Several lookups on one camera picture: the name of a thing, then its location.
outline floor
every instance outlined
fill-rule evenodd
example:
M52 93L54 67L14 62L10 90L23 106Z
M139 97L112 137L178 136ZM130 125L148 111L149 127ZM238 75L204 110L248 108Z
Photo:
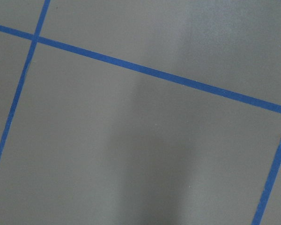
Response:
M0 0L0 225L281 225L281 1Z

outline blue tape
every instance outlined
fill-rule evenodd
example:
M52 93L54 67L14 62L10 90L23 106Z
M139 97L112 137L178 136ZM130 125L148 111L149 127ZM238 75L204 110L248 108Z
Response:
M6 29L6 28L0 26L0 31L4 31L4 32L10 32L11 31L14 34L17 34L17 36L25 35L26 37L32 38L31 45L30 45L30 48L29 48L29 51L28 51L28 55L26 57L26 61L25 61L25 64L24 64L24 67L23 67L23 70L22 70L22 74L21 74L20 80L18 82L17 89L15 91L15 96L14 96L12 105L11 105L10 110L9 110L7 121L6 121L4 130L3 130L3 134L1 136L0 160L1 160L2 153L3 153L5 142L6 142L6 139L7 139L7 135L8 135L11 123L13 121L13 118L14 118L15 110L17 108L19 98L20 98L20 95L21 95L21 92L22 92L22 89L23 89L23 85L24 85L24 82L25 82L27 70L28 70L28 67L30 65L31 59L33 57L35 48L37 46L37 40L38 40L39 34L41 32L41 29L42 29L42 26L43 26L43 23L44 23L44 19L45 19L49 4L50 4L50 0L44 1L44 5L43 5L43 8L42 8L40 17L38 19L38 22L37 22L37 27L36 27L35 33L32 37L30 35L27 35L27 33L25 33L25 32L21 32L21 31L18 31L18 30L10 29L10 28Z
M167 81L182 84L182 85L185 85L185 86L188 86L191 88L195 88L195 89L199 89L199 90L202 90L205 92L209 92L209 93L212 93L215 95L223 96L223 97L230 98L230 99L233 99L236 101L240 101L243 103L247 103L247 104L261 107L264 109L268 109L268 110L274 111L276 113L281 113L281 105L278 105L278 104L274 104L271 102L267 102L264 100L260 100L260 99L254 98L254 97L239 94L239 93L236 93L236 92L233 92L230 90L225 90L225 89L211 86L208 84L200 83L198 81L193 81L193 80L190 80L190 79L187 79L184 77L180 77L177 75L165 73L165 72L162 72L162 71L159 71L156 69L141 66L141 65L138 65L138 64L135 64L132 62L120 60L120 59L117 59L117 58L114 58L111 56L103 55L100 53L96 53L93 51L89 51L86 49L68 45L68 44L65 44L62 42L50 40L50 39L47 39L44 37L39 37L38 41L42 44L49 45L49 46L59 48L62 50L66 50L66 51L76 53L79 55L83 55L83 56L86 56L86 57L89 57L92 59L100 60L100 61L107 62L107 63L113 64L113 65L116 65L119 67L131 69L131 70L143 73L143 74L158 77L158 78L161 78L161 79L164 79Z
M256 212L255 212L251 225L260 225L260 222L262 220L262 216L266 209L266 204L268 202L271 191L273 189L280 165L281 165L281 141L280 141L280 144L276 151L276 154L274 156L274 160L272 162L272 166L271 166L270 172L268 174L266 184L264 186L264 190L262 192L262 195L261 195L261 198L260 198L259 204L257 206L257 209L256 209Z

